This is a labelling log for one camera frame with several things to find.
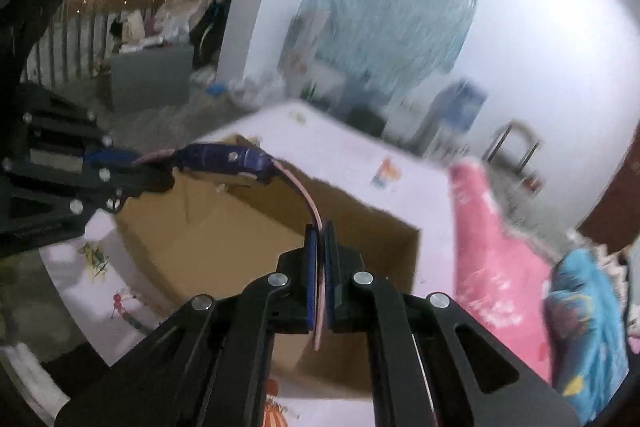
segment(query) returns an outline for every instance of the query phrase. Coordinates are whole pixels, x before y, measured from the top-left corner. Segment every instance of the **black triangular cutout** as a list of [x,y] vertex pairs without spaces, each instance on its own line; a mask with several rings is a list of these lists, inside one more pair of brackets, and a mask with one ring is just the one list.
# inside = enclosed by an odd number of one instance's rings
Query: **black triangular cutout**
[[471,364],[480,391],[494,393],[518,380],[518,372],[487,341],[467,325],[458,326],[456,334]]
[[47,214],[52,208],[50,204],[40,201],[11,198],[11,202],[9,203],[9,219],[21,219],[23,217]]

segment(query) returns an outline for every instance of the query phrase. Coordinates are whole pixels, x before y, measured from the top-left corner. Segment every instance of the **yellow spot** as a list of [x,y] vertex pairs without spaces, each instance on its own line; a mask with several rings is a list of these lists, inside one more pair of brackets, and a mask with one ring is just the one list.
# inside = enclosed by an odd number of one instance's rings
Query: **yellow spot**
[[567,386],[564,388],[564,391],[562,391],[562,396],[576,396],[577,394],[580,394],[582,392],[583,388],[584,380],[580,375],[578,375],[567,384]]

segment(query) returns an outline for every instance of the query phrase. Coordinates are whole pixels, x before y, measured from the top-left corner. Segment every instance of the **gray floor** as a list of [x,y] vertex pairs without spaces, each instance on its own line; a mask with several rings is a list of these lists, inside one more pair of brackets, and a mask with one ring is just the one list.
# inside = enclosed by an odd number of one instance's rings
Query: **gray floor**
[[[184,146],[244,116],[224,96],[212,98],[191,88],[182,107],[149,109],[117,117],[98,101],[98,83],[87,79],[58,92],[97,115],[116,146],[140,152]],[[42,362],[55,359],[84,342],[53,286],[37,251],[0,261],[0,343],[26,343]]]

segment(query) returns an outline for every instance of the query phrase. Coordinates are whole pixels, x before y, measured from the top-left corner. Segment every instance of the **silver screw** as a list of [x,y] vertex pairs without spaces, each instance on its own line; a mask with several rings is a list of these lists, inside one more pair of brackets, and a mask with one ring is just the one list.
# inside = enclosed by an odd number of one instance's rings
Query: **silver screw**
[[83,209],[82,201],[72,200],[71,203],[69,203],[69,209],[73,214],[76,214],[76,216],[79,216],[80,214],[82,214],[82,209]]
[[444,293],[434,293],[431,297],[429,297],[429,302],[431,306],[435,308],[446,308],[449,306],[449,297],[444,295]]
[[284,273],[272,273],[267,279],[271,286],[284,286],[289,282],[289,278]]
[[353,274],[353,280],[357,284],[371,284],[373,276],[369,272],[356,272]]
[[108,182],[111,179],[111,171],[109,169],[100,169],[98,176],[103,182]]
[[191,306],[194,310],[202,312],[204,310],[208,310],[211,308],[213,301],[211,297],[208,295],[196,295],[193,299],[191,299]]

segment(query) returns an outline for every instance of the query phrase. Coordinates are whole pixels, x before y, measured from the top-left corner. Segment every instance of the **white table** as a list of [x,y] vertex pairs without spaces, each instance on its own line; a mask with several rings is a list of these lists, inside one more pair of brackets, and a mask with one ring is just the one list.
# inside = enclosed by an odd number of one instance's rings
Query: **white table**
[[[454,222],[445,171],[364,136],[298,101],[260,111],[199,141],[217,141],[234,133],[259,137],[263,149],[309,177],[341,188],[420,230],[412,293],[453,294]],[[381,188],[372,179],[386,158],[399,169],[401,177]],[[87,241],[100,241],[108,257],[106,269],[96,277],[99,269],[88,269],[84,255],[78,253]],[[40,254],[71,316],[109,365],[145,336],[114,310],[114,295],[121,295],[120,302],[129,315],[146,327],[155,327],[163,314],[156,315],[140,300],[130,298],[131,294],[153,299],[156,307],[166,307],[166,314],[172,311],[137,270],[110,214],[98,212],[83,238],[42,248]]]

